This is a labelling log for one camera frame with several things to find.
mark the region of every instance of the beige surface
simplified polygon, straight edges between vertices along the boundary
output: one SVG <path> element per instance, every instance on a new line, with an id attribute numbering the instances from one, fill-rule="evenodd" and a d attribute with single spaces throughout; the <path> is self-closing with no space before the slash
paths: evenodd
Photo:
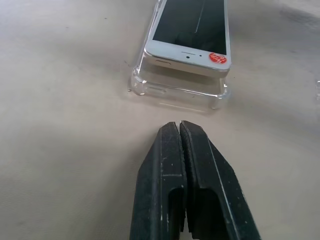
<path id="1" fill-rule="evenodd" d="M 0 0 L 0 239 L 128 239 L 139 166 L 180 120 L 233 166 L 262 239 L 320 239 L 320 6 L 265 1 L 229 0 L 232 96 L 199 114 L 126 91 L 152 0 Z"/>

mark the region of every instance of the red sticker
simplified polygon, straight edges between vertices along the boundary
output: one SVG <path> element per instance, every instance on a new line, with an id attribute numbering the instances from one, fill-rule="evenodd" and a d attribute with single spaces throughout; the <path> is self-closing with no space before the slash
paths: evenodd
<path id="1" fill-rule="evenodd" d="M 212 62 L 217 64 L 225 64 L 227 62 L 227 59 L 223 55 L 218 55 L 216 53 L 210 53 L 209 58 Z"/>

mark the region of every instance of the white phone bezel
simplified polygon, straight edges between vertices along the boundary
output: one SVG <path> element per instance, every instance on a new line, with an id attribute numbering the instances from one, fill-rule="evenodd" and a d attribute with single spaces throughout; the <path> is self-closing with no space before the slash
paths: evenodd
<path id="1" fill-rule="evenodd" d="M 226 62 L 223 64 L 215 63 L 210 59 L 209 55 L 212 52 L 153 40 L 160 18 L 166 6 L 166 3 L 167 3 L 167 0 L 163 0 L 161 6 L 159 7 L 158 14 L 155 17 L 154 23 L 149 32 L 147 42 L 144 47 L 144 51 L 151 56 L 156 56 L 164 59 L 193 64 L 193 65 L 221 70 L 221 71 L 228 70 L 231 66 L 231 58 L 230 58 L 230 39 L 229 39 L 229 25 L 228 25 L 228 13 L 227 13 L 226 0 L 224 0 L 226 55 L 217 53 L 217 55 L 221 55 L 226 58 Z"/>

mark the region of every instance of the black clamp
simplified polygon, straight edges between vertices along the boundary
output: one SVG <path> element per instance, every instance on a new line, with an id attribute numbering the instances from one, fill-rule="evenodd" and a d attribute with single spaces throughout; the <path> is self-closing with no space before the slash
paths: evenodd
<path id="1" fill-rule="evenodd" d="M 130 240 L 260 240 L 232 167 L 204 130 L 160 128 L 137 176 Z"/>

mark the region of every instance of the clear phone case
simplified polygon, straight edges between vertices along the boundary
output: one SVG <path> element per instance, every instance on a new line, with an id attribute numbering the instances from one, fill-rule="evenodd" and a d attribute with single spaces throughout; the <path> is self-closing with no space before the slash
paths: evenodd
<path id="1" fill-rule="evenodd" d="M 221 108 L 229 97 L 226 78 L 212 78 L 175 70 L 150 64 L 146 60 L 144 48 L 160 4 L 161 1 L 156 2 L 152 21 L 129 79 L 128 90 L 137 95 L 157 97 L 159 103 L 176 107 L 188 105 L 193 109 Z"/>

